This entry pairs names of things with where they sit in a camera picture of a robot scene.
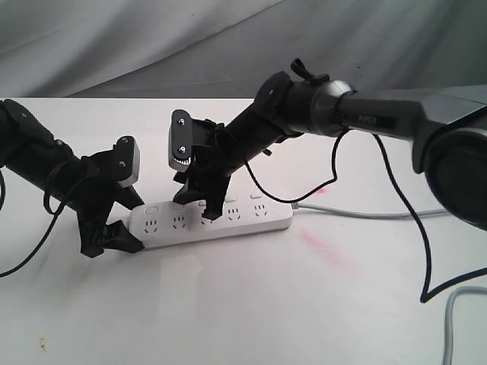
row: red stain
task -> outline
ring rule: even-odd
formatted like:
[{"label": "red stain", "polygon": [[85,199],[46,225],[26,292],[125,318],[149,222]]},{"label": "red stain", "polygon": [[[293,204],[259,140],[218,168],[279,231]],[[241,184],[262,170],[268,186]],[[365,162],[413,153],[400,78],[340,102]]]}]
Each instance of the red stain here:
[{"label": "red stain", "polygon": [[298,232],[301,241],[315,251],[323,261],[334,266],[345,268],[347,271],[357,271],[355,265],[351,262],[347,262],[339,252],[327,245],[326,242],[320,238],[314,236],[310,231],[305,230],[304,228],[299,228]]}]

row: gray fabric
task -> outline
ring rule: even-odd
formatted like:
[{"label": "gray fabric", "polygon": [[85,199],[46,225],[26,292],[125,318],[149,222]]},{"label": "gray fabric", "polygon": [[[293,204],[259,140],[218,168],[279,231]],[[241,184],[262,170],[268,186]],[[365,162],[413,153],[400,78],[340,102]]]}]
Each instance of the gray fabric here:
[{"label": "gray fabric", "polygon": [[302,58],[358,89],[487,84],[487,2],[284,0],[79,97],[253,97]]},{"label": "gray fabric", "polygon": [[73,94],[280,0],[0,0],[0,95]]}]

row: white power strip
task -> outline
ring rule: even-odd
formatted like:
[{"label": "white power strip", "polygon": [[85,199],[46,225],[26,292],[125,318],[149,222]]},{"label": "white power strip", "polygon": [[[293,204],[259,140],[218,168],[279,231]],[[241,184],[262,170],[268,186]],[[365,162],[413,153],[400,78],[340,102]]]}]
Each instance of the white power strip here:
[{"label": "white power strip", "polygon": [[130,233],[146,249],[157,249],[231,236],[242,236],[291,225],[292,207],[260,193],[228,195],[223,215],[216,221],[202,218],[205,201],[141,205],[130,214]]}]

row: table surface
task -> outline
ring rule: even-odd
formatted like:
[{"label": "table surface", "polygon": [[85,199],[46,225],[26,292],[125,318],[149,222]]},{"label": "table surface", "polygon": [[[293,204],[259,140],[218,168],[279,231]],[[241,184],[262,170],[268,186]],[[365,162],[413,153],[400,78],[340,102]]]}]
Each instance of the table surface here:
[{"label": "table surface", "polygon": [[[229,122],[250,100],[19,100],[78,156],[133,135],[141,151],[135,187],[146,202],[178,189],[167,165],[170,115]],[[416,209],[437,208],[410,146],[385,138],[394,173]],[[298,196],[331,176],[334,140],[312,135],[252,161],[269,190]],[[338,153],[339,181],[308,202],[403,212],[374,139],[352,132]],[[42,192],[4,169],[0,268],[21,261],[50,216]],[[253,189],[246,171],[231,189]],[[115,207],[110,220],[127,218]],[[432,284],[486,266],[485,233],[453,217],[425,220]],[[419,294],[423,243],[412,221],[361,221],[299,210],[288,230],[140,252],[79,253],[66,209],[46,245],[0,280],[0,363],[49,364],[432,364],[440,363],[448,290]],[[479,278],[471,284],[487,286]],[[455,310],[454,363],[484,364],[487,298]]]}]

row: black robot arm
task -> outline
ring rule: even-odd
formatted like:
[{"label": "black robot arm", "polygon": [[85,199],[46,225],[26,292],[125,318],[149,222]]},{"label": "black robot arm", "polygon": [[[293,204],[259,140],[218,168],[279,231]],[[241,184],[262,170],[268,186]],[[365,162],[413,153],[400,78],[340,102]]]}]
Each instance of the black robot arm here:
[{"label": "black robot arm", "polygon": [[337,137],[357,129],[411,142],[412,166],[425,173],[438,201],[456,217],[487,230],[487,86],[359,92],[301,61],[279,72],[227,126],[177,110],[170,165],[183,188],[180,204],[205,199],[205,216],[221,215],[231,174],[267,147],[304,133]]},{"label": "black robot arm", "polygon": [[122,137],[112,150],[77,158],[63,141],[55,140],[25,107],[0,101],[0,167],[23,177],[49,197],[76,211],[81,252],[89,257],[105,249],[135,253],[144,248],[122,221],[106,225],[114,202],[128,209],[144,204],[132,184],[138,178],[139,154],[131,136]]}]

